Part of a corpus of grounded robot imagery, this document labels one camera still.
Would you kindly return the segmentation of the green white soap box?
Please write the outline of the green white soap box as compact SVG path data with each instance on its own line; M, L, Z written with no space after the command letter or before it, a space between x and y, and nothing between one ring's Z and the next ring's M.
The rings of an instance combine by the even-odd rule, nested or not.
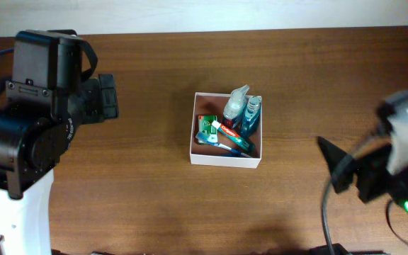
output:
M214 120L217 120L216 115L199 115L198 129L200 132L209 135L211 142L218 142L217 129L212 126Z

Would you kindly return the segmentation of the blue white toothbrush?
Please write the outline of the blue white toothbrush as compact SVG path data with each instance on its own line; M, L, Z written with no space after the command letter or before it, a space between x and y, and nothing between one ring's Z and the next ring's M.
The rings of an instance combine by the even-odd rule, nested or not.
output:
M231 148L231 147L229 147L229 146L227 146L227 145L225 145L225 144L222 144L222 143L219 143L219 142L211 142L211 141L210 141L210 136L209 136L209 135L206 135L206 134L203 133L203 132L198 132L198 133L196 134L195 138L196 138L198 141L203 142L204 144L212 145L212 146L214 146L214 147L219 147L219 148L221 148L221 149L225 149L225 150L227 150L227 151L229 151L229 152L231 152L231 153L233 153L233 154L235 154L235 155L238 155L238 156L242 156L242 157L246 157L246 158L251 158L250 155L248 155L248 154L246 154L246 153L244 153L244 152L240 152L240 151L237 150L237 149L233 149L233 148Z

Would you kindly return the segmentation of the blue disposable razor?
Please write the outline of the blue disposable razor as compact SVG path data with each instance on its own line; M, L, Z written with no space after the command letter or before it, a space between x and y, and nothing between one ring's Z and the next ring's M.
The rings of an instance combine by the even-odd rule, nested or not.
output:
M223 155L220 155L220 156L221 157L244 157L241 154L235 154L235 153L228 153L228 154L223 154Z

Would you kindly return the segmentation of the clear foaming soap pump bottle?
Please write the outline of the clear foaming soap pump bottle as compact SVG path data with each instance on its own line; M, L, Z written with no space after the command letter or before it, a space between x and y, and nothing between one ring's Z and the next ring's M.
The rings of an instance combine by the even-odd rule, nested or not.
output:
M231 92L227 104L223 110L222 124L231 129L235 129L239 124L242 112L247 104L246 94L249 85L244 85Z

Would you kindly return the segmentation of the green red toothpaste tube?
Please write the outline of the green red toothpaste tube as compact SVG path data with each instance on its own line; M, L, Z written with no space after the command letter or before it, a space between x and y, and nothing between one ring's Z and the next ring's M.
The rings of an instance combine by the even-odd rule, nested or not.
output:
M241 147L244 151L251 153L254 150L255 148L254 144L252 144L245 138L241 137L234 130L229 129L222 123L219 123L218 121L214 120L212 121L212 126L216 128L219 132L221 132L224 136L233 141L236 145Z

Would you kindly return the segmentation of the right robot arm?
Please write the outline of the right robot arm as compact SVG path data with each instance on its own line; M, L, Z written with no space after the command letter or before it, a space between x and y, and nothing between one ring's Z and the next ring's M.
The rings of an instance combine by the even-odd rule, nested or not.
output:
M387 144L360 158L351 158L342 175L332 182L334 191L342 193L355 183L363 203L387 193L408 213L408 165L398 174L389 173L387 162L391 151L392 146Z

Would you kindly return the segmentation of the teal mouthwash bottle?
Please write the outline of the teal mouthwash bottle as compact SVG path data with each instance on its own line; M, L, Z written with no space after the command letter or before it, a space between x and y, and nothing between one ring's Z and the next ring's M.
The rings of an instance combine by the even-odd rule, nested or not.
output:
M243 138L248 138L256 131L259 124L261 104L262 99L260 96L252 96L248 100L240 129L240 135Z

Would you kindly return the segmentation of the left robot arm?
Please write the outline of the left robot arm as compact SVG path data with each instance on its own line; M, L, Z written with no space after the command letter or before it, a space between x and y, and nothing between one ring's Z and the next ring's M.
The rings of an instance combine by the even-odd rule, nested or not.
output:
M0 80L0 254L51 254L54 170L82 125L119 115L115 79L96 74L74 30L23 30Z

